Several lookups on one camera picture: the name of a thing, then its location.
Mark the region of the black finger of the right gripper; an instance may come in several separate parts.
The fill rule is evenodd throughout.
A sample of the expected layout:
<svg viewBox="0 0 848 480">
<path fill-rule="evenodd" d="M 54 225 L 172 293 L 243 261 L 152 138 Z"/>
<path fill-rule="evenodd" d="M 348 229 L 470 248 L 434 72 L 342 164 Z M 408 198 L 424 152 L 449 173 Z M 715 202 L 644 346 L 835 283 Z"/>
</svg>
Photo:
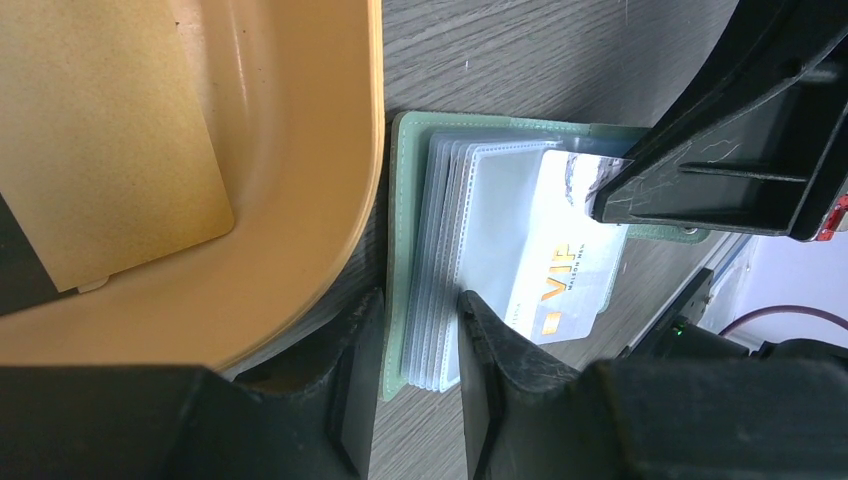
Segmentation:
<svg viewBox="0 0 848 480">
<path fill-rule="evenodd" d="M 818 239 L 847 194 L 847 66 L 800 81 L 596 194 L 602 223 Z"/>
<path fill-rule="evenodd" d="M 628 151 L 658 159 L 801 81 L 847 37 L 845 1 L 740 1 L 707 60 Z"/>
</svg>

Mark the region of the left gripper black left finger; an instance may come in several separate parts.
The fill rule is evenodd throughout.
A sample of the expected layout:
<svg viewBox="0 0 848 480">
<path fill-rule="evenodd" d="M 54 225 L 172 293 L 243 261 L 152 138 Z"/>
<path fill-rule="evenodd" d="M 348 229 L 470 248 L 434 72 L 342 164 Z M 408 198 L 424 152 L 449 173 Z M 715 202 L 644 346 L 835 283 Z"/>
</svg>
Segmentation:
<svg viewBox="0 0 848 480">
<path fill-rule="evenodd" d="M 5 367 L 5 479 L 364 479 L 384 296 L 234 380 L 199 366 Z"/>
</svg>

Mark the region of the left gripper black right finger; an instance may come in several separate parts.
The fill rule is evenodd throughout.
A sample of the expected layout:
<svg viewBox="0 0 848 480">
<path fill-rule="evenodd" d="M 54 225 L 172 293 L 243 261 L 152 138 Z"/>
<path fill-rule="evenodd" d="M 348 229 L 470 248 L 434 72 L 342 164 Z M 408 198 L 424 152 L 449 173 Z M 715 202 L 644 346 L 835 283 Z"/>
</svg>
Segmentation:
<svg viewBox="0 0 848 480">
<path fill-rule="evenodd" d="M 843 479 L 847 372 L 827 360 L 626 357 L 577 371 L 458 299 L 472 479 Z"/>
</svg>

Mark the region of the white VIP card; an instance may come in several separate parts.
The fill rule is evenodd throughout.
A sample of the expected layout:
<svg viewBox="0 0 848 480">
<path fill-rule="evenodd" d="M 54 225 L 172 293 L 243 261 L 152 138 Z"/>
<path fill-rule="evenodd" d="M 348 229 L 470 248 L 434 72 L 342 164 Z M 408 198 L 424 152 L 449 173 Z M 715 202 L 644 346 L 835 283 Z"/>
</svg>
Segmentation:
<svg viewBox="0 0 848 480">
<path fill-rule="evenodd" d="M 541 345 L 582 339 L 612 292 L 627 226 L 591 216 L 627 160 L 549 149 L 533 183 L 526 242 L 504 322 Z"/>
</svg>

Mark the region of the light green card holder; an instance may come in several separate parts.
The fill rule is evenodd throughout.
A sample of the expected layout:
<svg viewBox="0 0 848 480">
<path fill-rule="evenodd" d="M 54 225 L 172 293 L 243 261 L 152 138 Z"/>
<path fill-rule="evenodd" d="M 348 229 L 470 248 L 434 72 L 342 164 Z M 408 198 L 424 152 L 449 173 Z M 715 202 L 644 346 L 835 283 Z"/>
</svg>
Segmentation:
<svg viewBox="0 0 848 480">
<path fill-rule="evenodd" d="M 408 111 L 393 122 L 389 180 L 387 302 L 388 334 L 381 370 L 382 398 L 405 385 L 443 393 L 459 382 L 458 333 L 439 322 L 439 333 L 413 320 L 413 274 L 432 136 L 444 130 L 511 130 L 559 135 L 578 150 L 612 155 L 630 148 L 645 129 L 506 116 Z"/>
</svg>

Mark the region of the yellow oval tray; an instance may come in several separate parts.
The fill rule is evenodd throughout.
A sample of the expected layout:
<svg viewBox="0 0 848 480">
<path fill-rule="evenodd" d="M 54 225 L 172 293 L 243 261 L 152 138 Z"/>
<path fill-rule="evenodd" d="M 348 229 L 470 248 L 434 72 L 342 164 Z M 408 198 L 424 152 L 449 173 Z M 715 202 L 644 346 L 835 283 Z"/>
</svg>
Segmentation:
<svg viewBox="0 0 848 480">
<path fill-rule="evenodd" d="M 1 362 L 236 366 L 337 278 L 382 166 L 377 1 L 165 1 L 232 229 L 58 290 L 1 194 Z"/>
</svg>

